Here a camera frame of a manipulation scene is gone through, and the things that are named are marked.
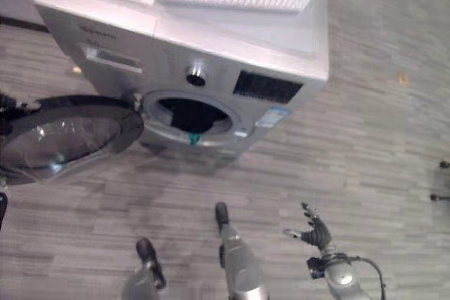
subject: silver washing machine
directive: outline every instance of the silver washing machine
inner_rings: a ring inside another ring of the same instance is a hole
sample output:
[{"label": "silver washing machine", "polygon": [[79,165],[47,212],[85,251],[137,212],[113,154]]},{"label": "silver washing machine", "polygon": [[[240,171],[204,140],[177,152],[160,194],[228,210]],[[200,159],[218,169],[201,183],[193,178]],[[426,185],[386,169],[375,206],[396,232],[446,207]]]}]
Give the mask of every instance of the silver washing machine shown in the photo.
[{"label": "silver washing machine", "polygon": [[126,101],[156,148],[235,157],[328,79],[326,0],[300,12],[154,0],[35,0],[101,96]]}]

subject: baseboard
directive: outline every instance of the baseboard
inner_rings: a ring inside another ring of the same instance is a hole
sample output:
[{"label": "baseboard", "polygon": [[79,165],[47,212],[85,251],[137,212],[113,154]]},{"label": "baseboard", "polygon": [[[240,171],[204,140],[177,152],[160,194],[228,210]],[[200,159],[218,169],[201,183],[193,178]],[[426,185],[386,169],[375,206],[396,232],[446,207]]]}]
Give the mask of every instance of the baseboard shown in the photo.
[{"label": "baseboard", "polygon": [[33,22],[23,21],[23,20],[17,20],[12,19],[8,17],[4,17],[0,15],[0,25],[6,25],[6,26],[14,26],[23,28],[25,30],[32,30],[32,31],[38,31],[38,32],[45,32],[49,33],[49,30],[47,27],[39,24],[35,24]]}]

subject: washing machine top panel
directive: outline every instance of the washing machine top panel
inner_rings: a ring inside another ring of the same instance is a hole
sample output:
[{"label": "washing machine top panel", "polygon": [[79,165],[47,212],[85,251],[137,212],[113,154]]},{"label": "washing machine top panel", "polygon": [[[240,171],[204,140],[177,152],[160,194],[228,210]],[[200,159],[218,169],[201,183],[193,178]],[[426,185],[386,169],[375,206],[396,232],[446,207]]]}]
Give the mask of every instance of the washing machine top panel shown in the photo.
[{"label": "washing machine top panel", "polygon": [[102,96],[39,100],[34,112],[0,117],[0,176],[9,185],[63,177],[123,151],[143,122],[124,101]]},{"label": "washing machine top panel", "polygon": [[[57,14],[46,10],[69,13],[120,28],[124,34],[138,33],[255,66],[267,74],[274,71],[313,81],[328,79],[326,0],[311,0],[296,14],[189,8],[143,0],[35,0],[35,3],[52,34],[59,30],[52,22]],[[73,34],[81,30],[100,40],[115,38],[95,27],[66,26],[65,30]],[[58,43],[67,52],[63,41]]]}]

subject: green cloth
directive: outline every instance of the green cloth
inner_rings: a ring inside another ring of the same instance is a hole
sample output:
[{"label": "green cloth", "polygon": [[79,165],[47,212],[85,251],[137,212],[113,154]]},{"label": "green cloth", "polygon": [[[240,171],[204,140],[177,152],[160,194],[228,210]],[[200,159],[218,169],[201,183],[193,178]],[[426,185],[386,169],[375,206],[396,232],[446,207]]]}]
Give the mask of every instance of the green cloth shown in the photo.
[{"label": "green cloth", "polygon": [[201,133],[190,133],[189,134],[189,141],[191,145],[197,144],[197,142],[202,138]]}]

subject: cable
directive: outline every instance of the cable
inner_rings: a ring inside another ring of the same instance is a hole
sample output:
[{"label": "cable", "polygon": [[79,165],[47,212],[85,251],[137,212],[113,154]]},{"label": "cable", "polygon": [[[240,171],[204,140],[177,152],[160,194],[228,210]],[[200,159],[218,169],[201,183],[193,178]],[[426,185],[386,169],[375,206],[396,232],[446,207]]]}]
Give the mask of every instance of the cable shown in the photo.
[{"label": "cable", "polygon": [[369,258],[362,258],[360,256],[349,256],[347,261],[349,263],[353,262],[353,261],[363,261],[365,263],[368,263],[369,265],[372,265],[372,267],[374,269],[376,269],[376,271],[378,272],[378,275],[380,276],[380,285],[381,285],[381,300],[386,300],[386,285],[383,281],[383,274],[381,273],[381,269],[380,267],[376,264],[376,262],[374,262],[373,260],[370,260]]}]

